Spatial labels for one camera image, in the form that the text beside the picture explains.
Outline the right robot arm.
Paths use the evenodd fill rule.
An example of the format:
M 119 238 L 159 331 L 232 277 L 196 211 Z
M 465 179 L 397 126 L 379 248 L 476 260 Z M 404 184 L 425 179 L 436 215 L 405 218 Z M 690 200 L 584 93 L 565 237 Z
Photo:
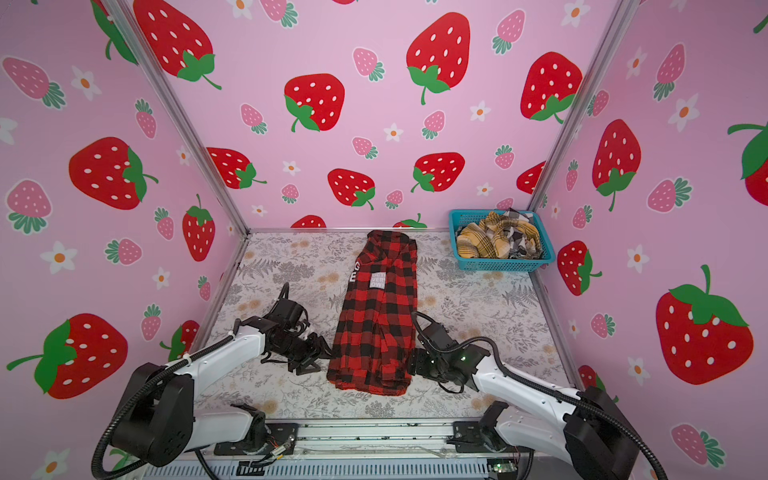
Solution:
M 666 478 L 658 457 L 605 391 L 558 386 L 522 372 L 503 362 L 493 339 L 458 342 L 434 319 L 416 335 L 422 346 L 410 372 L 496 397 L 501 405 L 489 427 L 505 445 L 556 457 L 583 479 L 628 479 L 640 457 Z

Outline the red black plaid shirt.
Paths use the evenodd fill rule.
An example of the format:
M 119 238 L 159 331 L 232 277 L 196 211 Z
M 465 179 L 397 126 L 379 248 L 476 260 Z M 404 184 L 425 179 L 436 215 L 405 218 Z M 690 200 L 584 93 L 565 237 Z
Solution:
M 347 283 L 327 379 L 340 390 L 400 396 L 411 384 L 418 304 L 417 242 L 374 230 Z

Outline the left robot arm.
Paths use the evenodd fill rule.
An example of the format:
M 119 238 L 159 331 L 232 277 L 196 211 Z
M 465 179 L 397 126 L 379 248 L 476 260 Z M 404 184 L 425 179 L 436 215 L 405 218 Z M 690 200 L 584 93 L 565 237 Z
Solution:
M 197 397 L 240 365 L 264 357 L 296 374 L 319 371 L 331 356 L 326 340 L 307 330 L 306 310 L 280 299 L 264 317 L 238 319 L 216 343 L 164 365 L 146 363 L 131 375 L 91 460 L 96 479 L 117 479 L 146 465 L 162 467 L 185 452 L 231 443 L 258 453 L 272 441 L 266 415 L 234 404 L 203 411 Z

